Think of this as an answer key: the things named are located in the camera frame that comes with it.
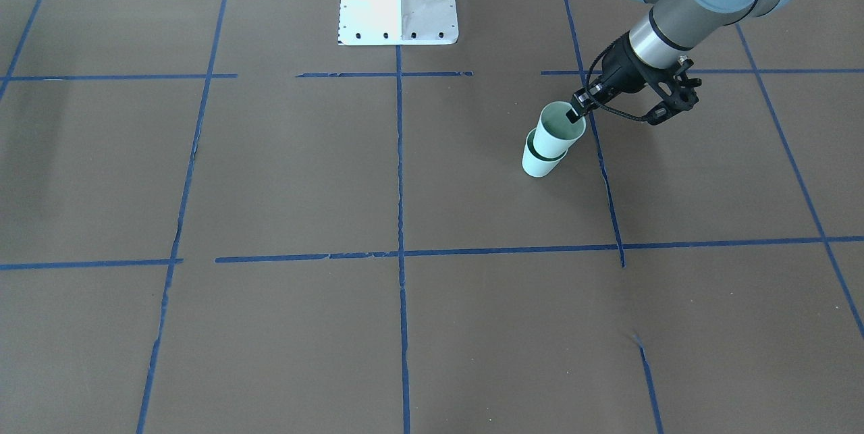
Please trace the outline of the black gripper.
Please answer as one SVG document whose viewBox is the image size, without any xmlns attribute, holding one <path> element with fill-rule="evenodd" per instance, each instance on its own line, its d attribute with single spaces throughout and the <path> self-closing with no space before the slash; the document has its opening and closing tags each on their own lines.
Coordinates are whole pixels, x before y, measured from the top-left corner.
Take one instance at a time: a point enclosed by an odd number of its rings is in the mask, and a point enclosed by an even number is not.
<svg viewBox="0 0 864 434">
<path fill-rule="evenodd" d="M 586 117 L 589 110 L 609 109 L 612 100 L 621 93 L 635 94 L 646 84 L 657 84 L 665 72 L 639 59 L 628 37 L 620 37 L 608 46 L 589 71 L 595 71 L 598 63 L 601 65 L 599 76 L 587 75 L 587 83 L 572 95 L 570 110 L 566 111 L 571 124 Z"/>
</svg>

